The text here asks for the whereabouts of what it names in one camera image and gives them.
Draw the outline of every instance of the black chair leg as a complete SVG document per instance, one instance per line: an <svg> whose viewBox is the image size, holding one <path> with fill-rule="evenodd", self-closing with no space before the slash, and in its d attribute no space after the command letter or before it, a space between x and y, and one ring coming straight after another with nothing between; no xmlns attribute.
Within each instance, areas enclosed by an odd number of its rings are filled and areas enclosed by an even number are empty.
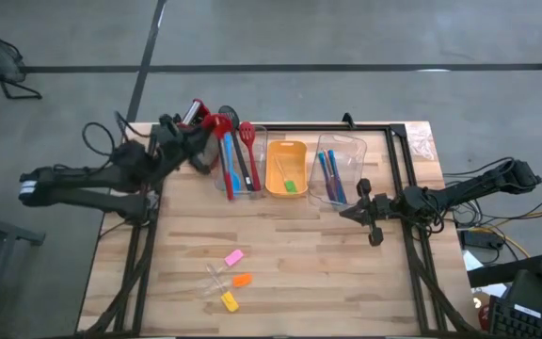
<svg viewBox="0 0 542 339"><path fill-rule="evenodd" d="M29 91L31 93L33 93L33 95L11 95L8 91L8 87L6 87L6 85L10 85L10 86L13 86L15 88L18 88L18 89L24 89L26 91ZM43 97L41 96L41 93L37 92L36 90L34 89L30 89L28 87L25 87L25 86L22 86L22 85L18 85L18 84L14 84L14 83L10 83L10 82L7 82L7 81L0 81L0 86L1 86L1 90L4 91L4 95L6 95L6 98L8 99L43 99Z"/></svg>

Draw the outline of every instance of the gray floor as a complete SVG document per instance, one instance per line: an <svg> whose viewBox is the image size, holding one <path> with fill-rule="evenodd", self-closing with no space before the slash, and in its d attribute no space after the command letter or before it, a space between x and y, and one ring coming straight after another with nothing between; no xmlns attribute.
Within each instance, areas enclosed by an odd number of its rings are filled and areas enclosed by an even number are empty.
<svg viewBox="0 0 542 339"><path fill-rule="evenodd" d="M155 0L4 1L0 36L30 66L138 65ZM168 1L154 65L239 63L542 62L542 0ZM136 74L30 74L44 99L0 92L0 218L47 232L21 246L0 296L0 337L71 333L85 291L101 213L24 208L18 176L61 162L97 166L83 146L89 121L114 126ZM183 113L194 97L233 105L252 121L431 121L444 171L512 155L542 175L542 72L150 74L138 121ZM96 146L108 147L95 136ZM516 215L542 201L481 200L488 214ZM503 230L542 253L542 218ZM487 260L493 253L477 251ZM512 260L502 253L501 261Z"/></svg>

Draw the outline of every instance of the orange container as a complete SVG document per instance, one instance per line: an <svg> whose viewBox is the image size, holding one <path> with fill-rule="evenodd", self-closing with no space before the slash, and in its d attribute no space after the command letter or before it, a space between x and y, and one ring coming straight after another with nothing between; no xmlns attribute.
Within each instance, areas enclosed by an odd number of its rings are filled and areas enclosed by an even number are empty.
<svg viewBox="0 0 542 339"><path fill-rule="evenodd" d="M307 145L304 142L289 140L270 142L267 146L267 171L264 182L269 193L278 198L297 198L306 193L309 189L306 157ZM296 192L288 193L284 180L293 181Z"/></svg>

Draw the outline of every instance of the wooden table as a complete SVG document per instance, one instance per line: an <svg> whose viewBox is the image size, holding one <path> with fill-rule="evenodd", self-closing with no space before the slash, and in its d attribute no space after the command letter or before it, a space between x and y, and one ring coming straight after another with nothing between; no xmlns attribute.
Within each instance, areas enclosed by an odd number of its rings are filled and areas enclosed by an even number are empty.
<svg viewBox="0 0 542 339"><path fill-rule="evenodd" d="M135 127L147 132L151 125L138 123ZM413 154L418 185L443 188L429 123L407 122L406 127L430 135L426 145L430 154ZM310 170L319 134L272 132L269 141L304 141ZM377 132L341 134L367 142L363 177L372 182L373 193L393 196L385 137ZM404 168L401 163L402 177L406 178ZM256 201L229 203L211 178L195 173L186 164L167 177L160 214L142 335L419 333L403 234L397 220L380 222L385 240L380 247L372 248L367 227L340 218L332 210L315 207L307 197L283 200L266 194ZM119 221L119 217L106 216L102 232ZM118 292L129 237L130 228L126 227L100 241L79 330L88 328ZM466 320L477 326L454 225L447 223L444 232L432 235L430 243L440 287ZM221 266L223 258L235 249L242 250L246 257L228 275L249 272L253 281L232 290L240 309L230 314L219 295L199 299L194 287L208 277L207 263ZM428 316L433 318L425 287L424 299ZM127 316L133 316L131 308Z"/></svg>

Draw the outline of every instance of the keyboard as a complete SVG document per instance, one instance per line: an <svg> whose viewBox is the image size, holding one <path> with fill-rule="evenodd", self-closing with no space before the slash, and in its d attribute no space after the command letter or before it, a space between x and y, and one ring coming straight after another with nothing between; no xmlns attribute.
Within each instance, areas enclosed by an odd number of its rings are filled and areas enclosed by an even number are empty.
<svg viewBox="0 0 542 339"><path fill-rule="evenodd" d="M490 333L542 339L542 314L505 299L490 297Z"/></svg>

